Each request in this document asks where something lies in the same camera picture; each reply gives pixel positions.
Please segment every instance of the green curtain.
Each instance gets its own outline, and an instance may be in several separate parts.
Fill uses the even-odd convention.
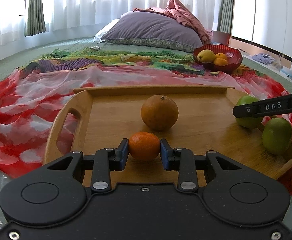
[[[230,33],[233,24],[233,0],[222,0],[218,17],[217,30]]]
[[[25,17],[25,36],[32,36],[46,31],[42,0],[27,0]]]

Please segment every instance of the gray pillow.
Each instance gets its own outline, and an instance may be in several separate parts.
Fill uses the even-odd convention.
[[[101,39],[114,44],[151,46],[190,53],[203,45],[193,29],[170,17],[151,12],[127,13]]]

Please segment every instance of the metal pin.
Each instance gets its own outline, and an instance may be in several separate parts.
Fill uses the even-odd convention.
[[[12,240],[18,240],[19,239],[19,234],[17,232],[10,232],[8,234],[8,236],[10,237],[10,239]]]
[[[280,232],[275,232],[271,235],[271,240],[279,240],[281,238]]]
[[[193,189],[196,187],[196,184],[191,181],[185,181],[181,183],[182,189]]]
[[[148,187],[142,187],[141,191],[142,191],[142,192],[149,192],[150,189],[149,189]]]
[[[95,189],[106,189],[108,188],[108,183],[105,181],[97,181],[93,184],[93,188]]]

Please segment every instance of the green apple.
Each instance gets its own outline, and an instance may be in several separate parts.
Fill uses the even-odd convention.
[[[273,118],[267,122],[261,137],[264,147],[274,155],[284,154],[292,139],[291,124],[283,118]]]
[[[259,101],[259,99],[252,96],[243,96],[242,98],[238,100],[236,106],[251,104],[256,101]],[[262,122],[262,120],[263,120],[263,117],[253,118],[250,116],[250,117],[236,118],[236,121],[239,125],[249,128],[249,129],[257,128],[258,125]]]

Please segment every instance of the pink cloth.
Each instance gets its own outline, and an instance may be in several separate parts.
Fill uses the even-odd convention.
[[[203,44],[210,44],[213,31],[206,30],[200,21],[179,0],[168,0],[166,9],[151,7],[146,10],[134,9],[133,11],[158,12],[175,19],[185,27],[192,28],[199,36]]]

